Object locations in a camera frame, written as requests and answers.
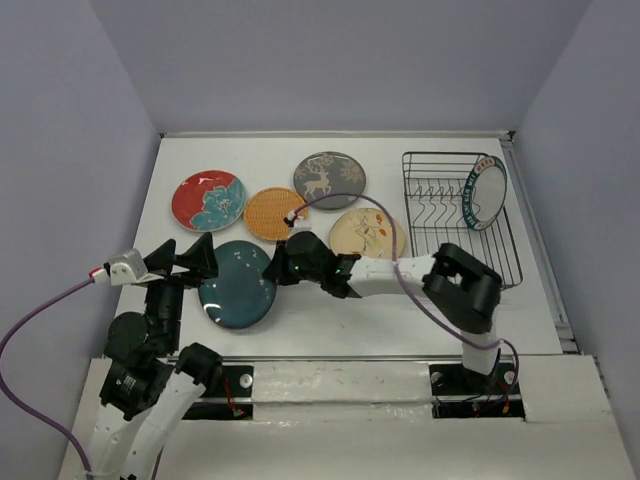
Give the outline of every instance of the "dish rack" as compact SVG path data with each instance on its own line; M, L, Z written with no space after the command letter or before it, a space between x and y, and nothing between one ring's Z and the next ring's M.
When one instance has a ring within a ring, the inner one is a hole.
M413 256L431 255L454 243L498 272L503 289L522 283L522 267L509 215L502 207L485 230L467 227L462 191L469 172L485 153L407 152L402 156L404 200Z

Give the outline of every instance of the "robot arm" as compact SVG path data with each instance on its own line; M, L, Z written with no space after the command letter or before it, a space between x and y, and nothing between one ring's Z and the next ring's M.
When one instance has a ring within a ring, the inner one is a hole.
M169 240L145 258L130 250L92 272L98 282L147 287L144 313L118 315L104 350L112 364L100 391L89 459L93 473L105 480L148 480L184 413L222 372L222 358L199 344L183 349L175 367L158 359L178 349L184 289L218 274L210 233L184 254L176 255L175 248ZM176 265L186 271L172 273Z
M496 343L493 314L500 301L502 278L454 244L442 244L431 256L398 260L405 285L426 296L444 317L476 344ZM338 298L405 294L391 260L334 254L310 231L294 233L278 242L263 276L278 285L306 280ZM463 365L489 375L498 348L478 350L463 344Z

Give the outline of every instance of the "screw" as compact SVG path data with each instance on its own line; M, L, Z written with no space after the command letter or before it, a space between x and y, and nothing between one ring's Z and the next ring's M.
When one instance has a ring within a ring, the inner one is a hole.
M442 375L442 373L440 372L434 372L431 374L431 384L435 385L436 383L438 383L438 381L444 377L444 375Z
M240 377L240 386L242 388L249 388L251 385L253 385L253 377L248 373L243 374Z
M515 374L511 370L505 372L504 381L507 382L507 385L511 385L513 383L513 377L515 377Z

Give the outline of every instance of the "beige plate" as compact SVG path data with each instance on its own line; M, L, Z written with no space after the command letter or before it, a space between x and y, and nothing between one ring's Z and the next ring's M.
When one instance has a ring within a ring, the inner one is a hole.
M404 250L406 237L394 220L398 235L398 256ZM391 224L384 213L375 208L356 208L345 213L333 225L329 246L334 253L359 253L372 258L391 258Z
M287 214L304 205L304 200L288 188L267 188L256 193L244 209L244 223L256 237L263 240L286 240L289 227L284 223ZM306 217L309 209L301 213Z

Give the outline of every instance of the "plate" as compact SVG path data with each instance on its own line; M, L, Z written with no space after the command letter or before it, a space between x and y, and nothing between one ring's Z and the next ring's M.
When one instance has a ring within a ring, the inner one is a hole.
M394 220L398 236L398 257L402 255L406 236ZM355 208L333 225L329 234L333 253L359 253L372 258L391 258L391 224L376 208Z
M367 177L362 166L340 152L320 152L305 158L293 173L293 185L305 200L329 193L348 193L314 203L321 210L337 210L355 202L364 191Z
M498 157L479 158L462 189L462 217L473 230L489 227L507 196L507 169Z
M246 202L242 182L222 170L190 176L176 189L171 211L180 225L193 232L215 232L235 222Z
M271 259L259 246L244 240L215 249L219 274L198 288L200 304L216 325L247 328L264 317L276 298L276 285L262 278Z
M289 227L284 223L287 214L304 205L304 200L288 188L267 188L256 193L247 202L244 210L244 223L251 233L263 240L286 240ZM305 217L309 214L305 208Z

